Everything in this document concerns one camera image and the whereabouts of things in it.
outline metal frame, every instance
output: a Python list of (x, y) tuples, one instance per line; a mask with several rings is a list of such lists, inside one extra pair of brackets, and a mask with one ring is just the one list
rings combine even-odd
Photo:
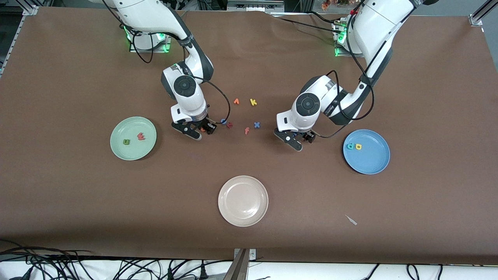
[(15, 0), (19, 7), (22, 8), (22, 15), (35, 15), (38, 12), (38, 6), (44, 6), (45, 0)]
[(227, 274), (223, 280), (246, 280), (248, 277), (249, 258), (251, 257), (251, 249), (236, 249), (235, 259), (228, 268)]
[(472, 26), (483, 25), (482, 19), (496, 6), (498, 6), (498, 0), (487, 0), (477, 11), (469, 16), (470, 24)]
[(17, 37), (19, 36), (19, 33), (21, 32), (21, 28), (22, 28), (22, 25), (24, 24), (24, 20), (26, 20), (26, 15), (23, 15), (21, 22), (19, 23), (19, 27), (17, 28), (17, 30), (15, 32), (14, 39), (12, 40), (12, 43), (10, 44), (10, 48), (8, 48), (8, 53), (5, 56), (5, 61), (3, 62), (3, 64), (1, 65), (1, 68), (0, 68), (0, 78), (3, 74), (3, 70), (5, 69), (5, 66), (7, 65), (7, 61), (10, 57), (10, 54), (12, 53), (12, 49), (14, 48), (14, 44), (17, 41)]

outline black cable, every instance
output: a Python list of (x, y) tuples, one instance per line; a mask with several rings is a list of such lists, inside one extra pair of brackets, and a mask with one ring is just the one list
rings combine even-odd
[[(215, 264), (215, 263), (221, 263), (221, 262), (230, 262), (230, 261), (225, 261), (225, 260), (221, 260), (221, 261), (214, 261), (214, 262), (210, 262), (208, 264), (204, 264), (205, 266), (207, 265), (211, 265), (211, 264)], [(199, 268), (201, 268), (202, 265), (190, 270), (190, 271), (187, 271), (186, 273), (184, 273), (182, 276), (178, 277), (178, 278), (175, 278), (175, 280), (178, 280), (178, 279), (182, 279), (183, 277), (185, 277), (186, 275), (189, 275), (191, 274), (193, 271), (195, 270), (198, 270)]]
[(136, 36), (137, 36), (137, 35), (133, 35), (133, 39), (131, 40), (131, 44), (133, 45), (133, 48), (135, 49), (136, 54), (138, 55), (138, 57), (139, 57), (139, 58), (140, 58), (143, 62), (145, 62), (145, 63), (147, 63), (147, 64), (148, 64), (148, 63), (150, 63), (150, 62), (152, 62), (152, 58), (153, 58), (153, 56), (154, 56), (154, 47), (153, 47), (153, 45), (154, 45), (154, 41), (152, 40), (152, 35), (149, 35), (149, 36), (150, 36), (150, 48), (151, 48), (151, 49), (150, 49), (150, 59), (149, 59), (149, 61), (146, 61), (146, 60), (145, 60), (145, 59), (144, 59), (144, 58), (140, 55), (140, 52), (139, 52), (139, 51), (138, 51), (138, 49), (136, 48), (136, 46), (135, 46), (135, 37), (136, 37)]
[[(206, 83), (212, 85), (215, 89), (217, 89), (221, 93), (221, 95), (223, 95), (223, 97), (225, 97), (225, 100), (227, 101), (227, 104), (228, 104), (228, 113), (227, 113), (227, 116), (225, 117), (225, 122), (228, 121), (228, 117), (230, 116), (231, 106), (230, 106), (230, 100), (228, 100), (227, 95), (219, 87), (217, 87), (215, 84), (213, 84), (211, 81), (206, 80), (206, 79), (201, 78), (201, 77), (196, 77), (196, 76), (191, 76), (191, 77), (194, 78), (194, 79), (202, 80), (203, 82), (206, 82)], [(222, 125), (224, 123), (215, 122), (215, 124), (216, 125)]]
[(20, 256), (20, 257), (15, 257), (15, 258), (10, 258), (10, 259), (0, 260), (0, 263), (1, 262), (8, 262), (8, 261), (15, 261), (15, 260), (24, 259), (24, 258), (25, 257)]
[(120, 276), (123, 275), (123, 273), (125, 273), (125, 271), (130, 269), (134, 264), (140, 262), (140, 260), (134, 260), (134, 261), (130, 261), (130, 262), (128, 262), (126, 260), (121, 260), (121, 265), (123, 264), (123, 262), (125, 262), (126, 265), (124, 267), (120, 266), (120, 269), (118, 270), (118, 272), (114, 276), (113, 280), (118, 280), (120, 278)]
[(377, 270), (377, 268), (380, 266), (380, 264), (376, 264), (375, 267), (372, 269), (372, 271), (370, 272), (370, 274), (364, 278), (363, 280), (370, 280), (370, 278), (372, 278), (372, 275), (374, 275), (374, 272)]
[(175, 266), (173, 268), (173, 276), (175, 275), (175, 273), (180, 269), (180, 267), (182, 267), (184, 264), (186, 264), (187, 262), (189, 262), (190, 260), (184, 260), (182, 261), (179, 265)]
[(298, 21), (294, 21), (294, 20), (290, 20), (290, 19), (286, 19), (286, 18), (281, 18), (281, 17), (279, 17), (279, 18), (281, 20), (285, 20), (285, 21), (288, 21), (288, 22), (293, 22), (293, 23), (297, 23), (297, 24), (301, 24), (301, 25), (313, 27), (313, 28), (316, 28), (316, 29), (326, 30), (326, 31), (334, 32), (334, 33), (341, 33), (339, 30), (333, 30), (333, 29), (329, 29), (329, 28), (323, 28), (323, 27), (319, 27), (319, 26), (316, 26), (316, 25), (311, 25), (311, 24), (307, 24), (307, 23), (303, 23), (303, 22), (298, 22)]
[[(329, 73), (327, 73), (327, 76), (329, 76), (331, 73), (334, 73), (335, 76), (336, 76), (336, 84), (337, 84), (337, 96), (339, 96), (339, 75), (337, 74), (337, 72), (335, 70), (331, 70)], [(346, 115), (346, 113), (344, 113), (342, 107), (341, 107), (341, 102), (339, 102), (339, 111), (341, 111), (341, 113), (343, 114), (344, 118), (350, 120), (350, 121), (359, 121), (361, 119), (364, 119), (366, 116), (368, 116), (370, 114), (370, 112), (374, 109), (374, 104), (375, 104), (375, 95), (374, 95), (374, 90), (372, 87), (370, 87), (370, 89), (372, 90), (372, 104), (370, 105), (370, 109), (368, 110), (368, 112), (366, 112), (363, 116), (359, 117), (359, 118), (350, 118), (349, 116)]]
[(197, 276), (195, 276), (195, 274), (187, 274), (187, 275), (185, 275), (185, 276), (182, 276), (181, 278), (177, 278), (177, 280), (178, 280), (178, 279), (185, 278), (185, 277), (187, 277), (187, 276), (193, 276), (193, 277), (194, 277), (194, 279), (195, 279), (195, 280), (197, 280)]
[(439, 269), (439, 274), (437, 275), (437, 280), (441, 280), (441, 274), (443, 273), (443, 265), (439, 265), (441, 268)]
[[(412, 275), (411, 275), (411, 272), (410, 272), (410, 267), (413, 267), (415, 269), (415, 274), (417, 276), (417, 279), (415, 279)], [(412, 278), (412, 280), (420, 280), (420, 276), (418, 275), (418, 270), (417, 270), (417, 267), (415, 265), (412, 265), (412, 264), (407, 264), (406, 265), (406, 272), (408, 273), (408, 276), (410, 276), (410, 278)]]
[(336, 20), (339, 20), (341, 18), (336, 18), (336, 19), (326, 19), (324, 17), (322, 17), (319, 13), (317, 12), (314, 12), (314, 11), (306, 11), (305, 13), (310, 13), (310, 14), (314, 14), (315, 16), (317, 16), (319, 19), (323, 20), (324, 22), (328, 22), (328, 23), (334, 23), (334, 21)]
[(156, 276), (159, 279), (159, 277), (161, 276), (161, 273), (159, 273), (159, 276), (157, 276), (152, 270), (150, 270), (150, 269), (147, 268), (149, 265), (151, 265), (151, 264), (153, 264), (153, 263), (155, 263), (157, 261), (158, 260), (154, 260), (154, 261), (152, 261), (152, 262), (150, 262), (150, 263), (148, 263), (148, 264), (146, 264), (144, 266), (139, 266), (137, 264), (137, 266), (139, 267), (139, 269), (136, 272), (134, 272), (133, 274), (130, 274), (130, 276), (128, 276), (127, 279), (131, 280), (135, 275), (138, 275), (140, 273), (145, 273), (145, 272), (148, 272), (150, 274), (150, 280), (152, 280), (152, 275)]
[(345, 128), (347, 125), (343, 125), (340, 129), (338, 129), (336, 132), (334, 132), (333, 134), (329, 135), (329, 136), (323, 136), (323, 135), (320, 135), (318, 133), (316, 133), (316, 131), (313, 131), (316, 136), (320, 137), (320, 138), (332, 138), (334, 137), (337, 133), (339, 133), (343, 128)]
[(172, 38), (174, 38), (175, 40), (180, 40), (180, 38), (173, 34), (173, 33), (170, 33), (170, 32), (150, 32), (150, 33), (144, 33), (142, 35), (149, 35), (150, 36), (150, 60), (149, 61), (146, 61), (141, 55), (140, 53), (138, 52), (138, 49), (136, 48), (135, 46), (135, 36), (138, 36), (139, 35), (139, 32), (138, 30), (135, 30), (133, 29), (131, 26), (129, 25), (126, 25), (116, 14), (114, 14), (113, 10), (111, 9), (111, 7), (109, 7), (109, 5), (107, 5), (106, 1), (102, 1), (104, 3), (104, 5), (106, 6), (107, 10), (113, 15), (113, 17), (120, 22), (120, 26), (123, 26), (126, 30), (129, 30), (129, 32), (132, 34), (133, 36), (133, 39), (131, 40), (131, 44), (133, 46), (133, 48), (135, 49), (135, 52), (136, 54), (138, 55), (138, 57), (145, 63), (150, 63), (152, 61), (152, 57), (154, 55), (154, 42), (153, 42), (153, 39), (152, 39), (152, 36), (155, 35), (155, 34), (166, 34)]
[[(349, 18), (348, 20), (348, 24), (346, 26), (346, 31), (349, 32), (349, 26), (351, 25), (351, 22), (353, 21), (353, 18), (356, 16), (356, 12), (358, 11), (358, 9), (360, 8), (360, 6), (363, 4), (365, 0), (361, 0), (360, 3), (353, 9), (353, 12), (351, 14), (351, 17)], [(350, 54), (351, 56), (353, 57), (354, 61), (356, 62), (356, 65), (358, 65), (358, 67), (360, 68), (360, 70), (362, 71), (363, 75), (365, 77), (367, 77), (368, 79), (368, 76), (367, 76), (367, 73), (365, 71), (365, 69), (363, 69), (362, 65), (359, 63), (358, 59), (356, 58), (354, 52), (351, 50), (351, 45), (349, 43), (349, 36), (346, 35), (346, 43), (348, 44), (348, 49), (350, 50)], [(359, 117), (359, 118), (351, 118), (349, 117), (348, 115), (346, 115), (346, 113), (344, 113), (342, 107), (341, 107), (341, 103), (339, 102), (339, 111), (341, 111), (341, 114), (344, 116), (344, 118), (350, 120), (350, 121), (358, 121), (358, 120), (361, 120), (363, 118), (365, 118), (366, 116), (368, 116), (370, 114), (370, 112), (372, 111), (372, 109), (374, 108), (374, 103), (375, 103), (375, 95), (374, 95), (374, 88), (372, 87), (372, 85), (370, 84), (370, 82), (366, 83), (366, 85), (370, 88), (370, 91), (372, 92), (372, 105), (370, 106), (370, 109), (369, 111), (364, 114), (362, 117)]]
[[(0, 239), (0, 241), (6, 242), (6, 243), (10, 243), (10, 244), (14, 244), (14, 245), (17, 246), (16, 248), (7, 249), (7, 250), (4, 250), (4, 251), (0, 252), (0, 255), (26, 256), (26, 263), (27, 264), (31, 264), (31, 265), (33, 265), (34, 268), (42, 271), (42, 275), (43, 275), (44, 278), (45, 278), (45, 275), (49, 276), (51, 279), (53, 278), (49, 273), (47, 273), (42, 268), (41, 265), (45, 262), (45, 263), (51, 265), (53, 268), (56, 269), (58, 277), (61, 277), (61, 278), (64, 278), (64, 279), (75, 279), (75, 280), (79, 279), (78, 274), (76, 272), (76, 269), (74, 267), (74, 264), (72, 264), (72, 260), (70, 258), (70, 256), (72, 256), (72, 255), (70, 255), (69, 252), (77, 254), (76, 252), (80, 252), (80, 251), (84, 251), (84, 250), (67, 250), (67, 251), (64, 251), (64, 250), (59, 250), (59, 249), (54, 249), (54, 248), (45, 248), (45, 247), (37, 247), (37, 246), (22, 246), (21, 244), (19, 244), (17, 242), (6, 240), (6, 239)], [(57, 256), (57, 257), (55, 257), (53, 259), (59, 259), (60, 257), (65, 257), (68, 261), (71, 262), (71, 266), (73, 267), (74, 273), (73, 273), (73, 271), (71, 271), (71, 269), (69, 268), (68, 264), (60, 261), (59, 262), (60, 267), (59, 267), (59, 266), (57, 266), (57, 263), (53, 262), (53, 260), (51, 259), (51, 257), (42, 257), (41, 255), (36, 254), (34, 252), (34, 250), (44, 250), (44, 251), (57, 252), (57, 253), (63, 254), (62, 256)], [(68, 276), (65, 273), (64, 268), (62, 267), (62, 264), (66, 265), (66, 268), (68, 269), (69, 274), (71, 276)]]
[(77, 258), (77, 262), (80, 264), (81, 268), (83, 269), (83, 271), (87, 274), (88, 278), (90, 278), (90, 280), (95, 280), (93, 279), (93, 277), (88, 273), (87, 269), (85, 268), (85, 266), (81, 263), (81, 260), (80, 260), (80, 256), (78, 255), (78, 253), (75, 253), (76, 255), (76, 258)]
[(175, 260), (170, 260), (169, 261), (167, 273), (165, 275), (163, 275), (163, 277), (161, 277), (158, 280), (163, 280), (165, 277), (168, 277), (167, 280), (172, 280), (173, 279), (173, 272), (172, 272), (172, 268), (171, 268), (171, 264), (173, 263), (173, 261), (175, 261)]

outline electrical cord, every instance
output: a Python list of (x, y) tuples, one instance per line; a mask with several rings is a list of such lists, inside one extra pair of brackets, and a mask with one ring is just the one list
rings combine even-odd
[(150, 63), (152, 61), (152, 57), (154, 55), (154, 48), (152, 47), (154, 42), (153, 42), (153, 39), (152, 39), (152, 36), (155, 35), (155, 34), (166, 34), (168, 36), (171, 36), (172, 38), (174, 38), (175, 40), (180, 40), (180, 38), (178, 36), (176, 36), (175, 34), (173, 33), (170, 33), (170, 32), (150, 32), (150, 33), (145, 33), (145, 35), (149, 35), (150, 36), (150, 59), (148, 61), (146, 61), (139, 53), (138, 49), (136, 48), (135, 46), (135, 37), (136, 36), (140, 36), (142, 34), (140, 34), (138, 30), (135, 30), (133, 29), (131, 26), (129, 25), (126, 25), (114, 12), (113, 10), (111, 9), (111, 7), (109, 7), (109, 5), (107, 5), (106, 1), (103, 0), (102, 1), (104, 3), (104, 5), (106, 6), (107, 10), (113, 15), (113, 17), (120, 22), (120, 26), (123, 26), (124, 28), (126, 28), (126, 30), (129, 30), (129, 32), (133, 35), (133, 39), (131, 40), (131, 44), (133, 46), (133, 48), (135, 49), (136, 51), (136, 54), (138, 55), (138, 57), (145, 63)]
[(148, 269), (147, 267), (155, 262), (159, 262), (159, 260), (154, 260), (144, 266), (139, 266), (139, 269), (134, 272), (133, 274), (131, 274), (130, 276), (128, 276), (128, 280), (131, 280), (135, 275), (138, 275), (140, 273), (149, 273), (150, 274), (150, 280), (152, 280), (152, 275), (156, 276), (156, 278), (159, 279), (159, 277), (161, 276), (161, 271), (159, 271), (159, 276), (157, 276), (152, 270)]
[[(206, 80), (206, 79), (201, 78), (201, 77), (196, 77), (196, 76), (191, 76), (191, 77), (194, 78), (194, 79), (202, 80), (203, 82), (206, 82), (206, 83), (212, 85), (215, 89), (217, 89), (223, 95), (223, 97), (225, 97), (225, 100), (227, 101), (227, 104), (228, 104), (228, 113), (227, 113), (227, 116), (225, 117), (225, 122), (226, 122), (228, 120), (228, 117), (230, 116), (230, 110), (231, 110), (230, 101), (228, 100), (227, 95), (219, 87), (217, 87), (215, 84), (213, 84), (211, 81)], [(224, 123), (221, 123), (221, 122), (214, 122), (214, 123), (217, 124), (217, 125), (224, 124)]]
[(305, 13), (314, 14), (314, 15), (315, 15), (315, 16), (317, 16), (319, 19), (321, 19), (322, 21), (327, 22), (327, 23), (334, 23), (334, 21), (341, 19), (341, 18), (336, 18), (336, 19), (326, 19), (326, 18), (322, 17), (319, 13), (314, 12), (314, 11), (312, 11), (312, 10), (311, 10), (311, 11), (306, 11)]
[[(413, 267), (413, 269), (415, 269), (415, 275), (417, 276), (417, 279), (415, 279), (412, 275), (411, 275), (411, 272), (410, 272), (410, 267)], [(407, 264), (406, 265), (406, 272), (408, 273), (408, 276), (410, 276), (410, 278), (412, 278), (412, 280), (420, 280), (420, 276), (418, 275), (418, 270), (417, 270), (417, 267), (415, 265), (412, 265), (412, 264)]]
[(370, 280), (372, 278), (372, 275), (374, 275), (374, 272), (377, 270), (377, 268), (380, 266), (380, 264), (376, 264), (375, 267), (370, 271), (370, 274), (366, 277), (363, 278), (363, 280)]
[(316, 136), (320, 137), (320, 138), (332, 138), (334, 137), (337, 133), (339, 133), (343, 128), (345, 128), (347, 125), (343, 125), (340, 129), (338, 129), (336, 132), (334, 132), (332, 135), (329, 135), (329, 136), (323, 136), (319, 133), (317, 133), (316, 131), (314, 130), (311, 130), (312, 132), (314, 132), (316, 134)]
[[(212, 264), (221, 263), (221, 262), (231, 262), (231, 261), (226, 261), (226, 260), (214, 261), (214, 262), (210, 262), (210, 263), (208, 263), (208, 264), (204, 264), (204, 265), (205, 265), (205, 266), (207, 266), (207, 265), (212, 265)], [(200, 265), (200, 266), (198, 266), (198, 267), (196, 267), (196, 268), (194, 268), (194, 269), (191, 269), (191, 270), (187, 271), (187, 272), (186, 272), (186, 273), (184, 273), (182, 276), (180, 276), (180, 277), (178, 277), (178, 278), (175, 278), (175, 280), (180, 280), (180, 279), (182, 279), (182, 278), (186, 277), (187, 275), (191, 274), (193, 271), (198, 270), (199, 268), (201, 268), (201, 266), (202, 266), (202, 265)]]
[(307, 24), (307, 23), (303, 23), (303, 22), (298, 22), (298, 21), (294, 21), (294, 20), (290, 20), (290, 19), (286, 19), (286, 18), (279, 17), (279, 19), (285, 20), (285, 21), (288, 21), (288, 22), (297, 23), (297, 24), (304, 25), (304, 26), (309, 26), (309, 27), (316, 28), (316, 29), (330, 31), (330, 32), (333, 32), (333, 33), (341, 33), (339, 30), (333, 30), (333, 29), (329, 29), (329, 28), (319, 27), (319, 26), (316, 26), (316, 25), (311, 25), (311, 24)]
[[(340, 91), (339, 91), (339, 75), (337, 74), (337, 71), (335, 70), (331, 70), (329, 73), (327, 73), (327, 76), (329, 76), (331, 73), (334, 73), (335, 76), (336, 76), (336, 84), (337, 84), (337, 95), (339, 95)], [(370, 105), (370, 109), (368, 110), (368, 112), (366, 112), (363, 116), (359, 117), (359, 118), (350, 118), (349, 116), (346, 115), (346, 113), (344, 113), (342, 107), (341, 107), (341, 102), (339, 102), (339, 111), (341, 111), (341, 113), (343, 114), (343, 116), (350, 120), (350, 121), (359, 121), (361, 119), (364, 119), (366, 116), (368, 116), (370, 114), (370, 112), (374, 109), (374, 104), (375, 104), (375, 95), (374, 95), (374, 90), (370, 87), (370, 89), (372, 90), (372, 104)]]
[(177, 273), (177, 271), (178, 271), (178, 270), (179, 270), (179, 269), (180, 269), (180, 268), (181, 268), (184, 264), (186, 264), (186, 263), (187, 263), (187, 262), (189, 262), (189, 261), (190, 261), (190, 260), (184, 260), (184, 261), (182, 261), (179, 265), (175, 266), (175, 267), (173, 268), (173, 275), (174, 275), (175, 273)]
[[(6, 242), (13, 244), (17, 247), (4, 250), (0, 252), (0, 255), (14, 255), (19, 257), (25, 257), (25, 262), (28, 265), (32, 265), (32, 268), (37, 269), (42, 272), (42, 277), (45, 280), (48, 277), (50, 280), (54, 279), (64, 279), (64, 280), (79, 280), (78, 273), (74, 266), (73, 260), (71, 257), (77, 256), (77, 252), (81, 252), (83, 250), (59, 250), (54, 248), (45, 248), (45, 247), (35, 247), (35, 246), (22, 246), (17, 242), (13, 242), (6, 239), (0, 239), (1, 242)], [(54, 252), (62, 255), (57, 256), (42, 256), (35, 253), (34, 250), (43, 250)], [(50, 265), (57, 271), (57, 277), (53, 277), (50, 273), (48, 273), (45, 269), (43, 269), (44, 265)]]
[(195, 276), (195, 274), (187, 274), (185, 275), (184, 277), (188, 277), (188, 276), (193, 276), (195, 280), (197, 280), (197, 276)]
[(204, 264), (204, 260), (201, 260), (201, 274), (199, 275), (200, 280), (208, 279), (209, 275), (206, 273), (206, 266)]
[[(186, 59), (186, 53), (185, 53), (185, 47), (183, 47), (183, 63), (185, 63), (185, 59)], [(227, 116), (225, 117), (225, 122), (227, 122), (228, 121), (228, 117), (230, 116), (230, 111), (232, 109), (232, 106), (230, 105), (230, 100), (228, 100), (227, 95), (219, 87), (217, 87), (215, 84), (213, 84), (211, 81), (206, 80), (206, 79), (201, 78), (201, 77), (196, 77), (196, 76), (191, 76), (191, 77), (194, 78), (194, 79), (202, 80), (203, 82), (210, 84), (215, 89), (217, 89), (221, 93), (221, 95), (223, 95), (223, 97), (225, 98), (225, 100), (227, 101), (227, 104), (228, 104), (228, 113), (227, 113)], [(221, 122), (214, 122), (214, 123), (216, 125), (223, 125), (224, 124), (224, 123), (221, 123)]]
[(439, 265), (439, 273), (437, 275), (437, 280), (441, 280), (441, 274), (443, 274), (443, 265)]

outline floor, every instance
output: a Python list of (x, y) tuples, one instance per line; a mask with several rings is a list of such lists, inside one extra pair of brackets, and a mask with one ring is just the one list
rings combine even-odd
[[(150, 261), (142, 261), (139, 265), (144, 266)], [(174, 268), (181, 261), (174, 261)], [(195, 269), (200, 265), (199, 260), (187, 262), (175, 274), (176, 280), (179, 280), (182, 275), (188, 271)], [(121, 261), (82, 261), (88, 274), (82, 270), (80, 264), (75, 264), (75, 269), (79, 280), (92, 280), (90, 275), (95, 280), (111, 280), (114, 278), (120, 268)], [(222, 280), (223, 275), (227, 272), (231, 262), (221, 262), (206, 266), (206, 273), (210, 276), (208, 280)], [(169, 260), (153, 262), (147, 268), (153, 271), (158, 278), (165, 274), (166, 268), (169, 265)], [(0, 280), (8, 280), (13, 277), (22, 276), (30, 265), (24, 261), (10, 261), (0, 263)], [(251, 262), (249, 264), (247, 280), (360, 280), (366, 279), (375, 267), (373, 264), (313, 264), (313, 263), (273, 263), (273, 262)], [(418, 275), (423, 280), (436, 280), (440, 267), (436, 265), (416, 265)], [(56, 275), (56, 271), (49, 265), (45, 265), (44, 269)], [(139, 274), (133, 275), (138, 268), (132, 267), (119, 277), (119, 279), (133, 280), (152, 280), (156, 277), (142, 271)], [(410, 268), (411, 274), (415, 278), (415, 270)], [(194, 270), (197, 277), (200, 275), (200, 270)], [(40, 271), (33, 270), (30, 277), (31, 280), (43, 280)], [(184, 280), (194, 280), (194, 277), (185, 277)], [(370, 278), (371, 280), (410, 280), (406, 272), (406, 265), (380, 265)], [(498, 279), (498, 268), (496, 267), (473, 267), (473, 266), (444, 266), (441, 272), (440, 280), (495, 280)]]

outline blue plate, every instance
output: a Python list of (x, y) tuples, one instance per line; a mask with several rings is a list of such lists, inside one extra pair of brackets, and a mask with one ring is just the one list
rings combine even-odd
[[(356, 149), (356, 144), (362, 146), (360, 150)], [(387, 142), (371, 130), (357, 130), (350, 133), (344, 140), (343, 153), (354, 170), (367, 175), (384, 170), (391, 158)]]

